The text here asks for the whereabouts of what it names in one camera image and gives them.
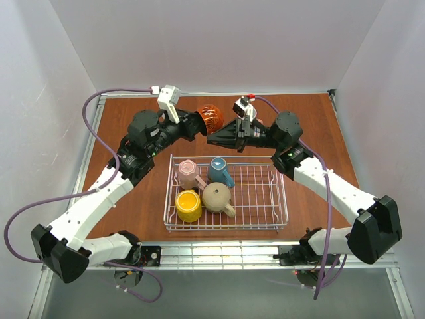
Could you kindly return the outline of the small dark brown cup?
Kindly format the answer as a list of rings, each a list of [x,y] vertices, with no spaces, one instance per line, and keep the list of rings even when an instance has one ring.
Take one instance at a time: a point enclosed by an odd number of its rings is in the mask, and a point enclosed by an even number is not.
[[[224,125],[224,116],[214,104],[203,104],[195,112],[202,118],[204,126],[201,134],[204,136],[217,132]]]

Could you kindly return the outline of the blue mug white inside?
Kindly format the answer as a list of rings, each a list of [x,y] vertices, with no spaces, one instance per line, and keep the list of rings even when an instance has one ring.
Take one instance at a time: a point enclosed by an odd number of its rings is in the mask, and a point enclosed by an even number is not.
[[[228,164],[222,157],[215,157],[211,160],[207,171],[207,178],[210,183],[223,183],[229,188],[234,187],[234,180],[230,176]]]

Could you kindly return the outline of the pink faceted mug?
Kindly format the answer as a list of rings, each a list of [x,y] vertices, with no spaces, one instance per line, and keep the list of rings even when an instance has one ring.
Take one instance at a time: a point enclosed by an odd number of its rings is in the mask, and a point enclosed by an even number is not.
[[[179,178],[179,185],[184,190],[197,188],[203,191],[207,186],[200,175],[198,165],[189,159],[186,159],[179,164],[177,175]]]

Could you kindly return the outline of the beige round mug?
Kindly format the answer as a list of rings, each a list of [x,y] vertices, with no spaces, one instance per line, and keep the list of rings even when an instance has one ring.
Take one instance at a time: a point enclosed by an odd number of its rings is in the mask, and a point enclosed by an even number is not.
[[[236,210],[230,203],[230,189],[223,183],[208,184],[202,192],[202,202],[210,212],[225,213],[229,217],[236,216]]]

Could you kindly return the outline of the yellow mug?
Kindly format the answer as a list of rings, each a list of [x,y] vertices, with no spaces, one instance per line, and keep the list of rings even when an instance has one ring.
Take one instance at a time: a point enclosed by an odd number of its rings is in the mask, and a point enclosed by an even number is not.
[[[180,192],[175,201],[175,206],[178,217],[186,223],[195,222],[202,215],[201,199],[193,190]]]

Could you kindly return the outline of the white floral mug pink handle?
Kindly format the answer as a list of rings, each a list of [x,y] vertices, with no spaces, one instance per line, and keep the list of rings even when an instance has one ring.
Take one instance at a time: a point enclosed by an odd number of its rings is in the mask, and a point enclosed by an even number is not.
[[[254,110],[252,114],[250,115],[250,121],[254,126],[257,126],[257,127],[263,126],[263,121],[258,118],[258,113],[256,110]]]

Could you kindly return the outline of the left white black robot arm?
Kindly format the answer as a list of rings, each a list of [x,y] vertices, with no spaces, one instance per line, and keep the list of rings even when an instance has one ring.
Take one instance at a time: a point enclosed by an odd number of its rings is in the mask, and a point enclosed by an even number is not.
[[[164,111],[143,110],[133,117],[117,150],[96,182],[71,208],[44,227],[37,225],[31,239],[38,258],[63,282],[79,278],[92,265],[118,261],[135,265],[140,240],[128,231],[88,239],[90,231],[116,203],[153,169],[154,157],[178,139],[207,134],[199,112],[178,110],[178,122]]]

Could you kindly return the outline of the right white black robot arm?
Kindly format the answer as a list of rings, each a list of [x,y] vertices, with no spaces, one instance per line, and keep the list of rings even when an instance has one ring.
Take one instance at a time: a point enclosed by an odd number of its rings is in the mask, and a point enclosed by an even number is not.
[[[375,263],[402,239],[396,201],[365,193],[327,169],[318,156],[300,142],[303,130],[292,112],[280,112],[272,125],[236,118],[207,138],[208,144],[236,149],[270,148],[274,167],[283,175],[328,202],[349,223],[348,227],[315,228],[300,239],[298,253],[305,259],[323,255],[354,255],[369,265]]]

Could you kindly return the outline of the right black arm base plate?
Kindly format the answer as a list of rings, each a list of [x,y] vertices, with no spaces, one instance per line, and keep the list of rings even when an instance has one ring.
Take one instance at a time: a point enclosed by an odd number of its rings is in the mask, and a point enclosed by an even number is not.
[[[280,266],[318,265],[323,256],[318,255],[309,245],[278,245],[278,252],[272,255]]]

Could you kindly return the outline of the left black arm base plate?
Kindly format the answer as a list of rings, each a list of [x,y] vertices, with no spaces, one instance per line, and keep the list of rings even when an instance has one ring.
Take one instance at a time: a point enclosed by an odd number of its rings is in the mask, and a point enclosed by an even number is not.
[[[157,245],[142,245],[140,250],[140,266],[155,267],[161,264],[162,247]]]

